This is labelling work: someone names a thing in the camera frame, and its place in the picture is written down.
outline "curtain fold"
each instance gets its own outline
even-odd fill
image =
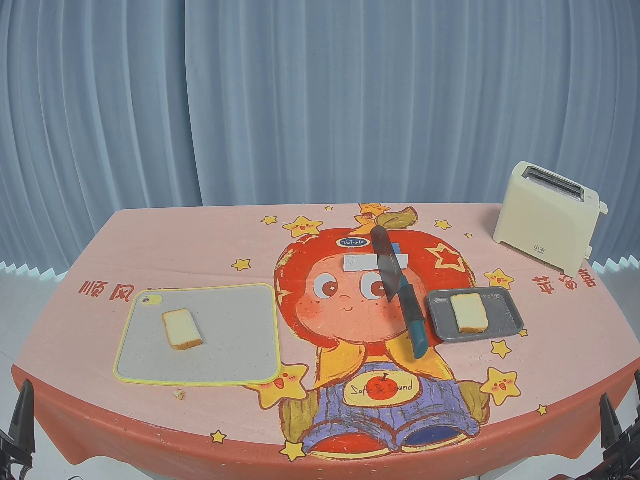
[[[121,208],[500,202],[526,159],[640,255],[640,0],[0,0],[0,259]]]

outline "toast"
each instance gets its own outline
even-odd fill
[[[483,332],[489,327],[486,310],[478,293],[452,295],[451,305],[460,332]]]
[[[166,336],[174,349],[186,350],[202,345],[202,338],[188,309],[182,308],[162,313],[162,320]]]

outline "knife handle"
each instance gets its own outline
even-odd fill
[[[409,338],[411,338],[413,357],[420,359],[429,348],[429,339],[424,327],[424,315],[422,315],[418,297],[415,296],[413,285],[403,284],[400,286],[398,299],[404,316],[404,324],[409,331]]]

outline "knife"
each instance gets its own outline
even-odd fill
[[[373,251],[378,256],[378,270],[380,279],[385,287],[387,300],[398,295],[400,300],[400,308],[404,316],[404,324],[409,331],[411,346],[413,348],[413,357],[420,359],[424,356],[429,348],[429,340],[424,327],[424,316],[418,302],[413,285],[409,284],[406,277],[402,273],[402,268],[396,258],[391,240],[387,230],[382,226],[375,226],[371,230],[371,243]]]

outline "toaster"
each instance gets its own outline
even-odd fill
[[[511,172],[493,240],[576,277],[598,215],[607,205],[595,190],[529,162]]]

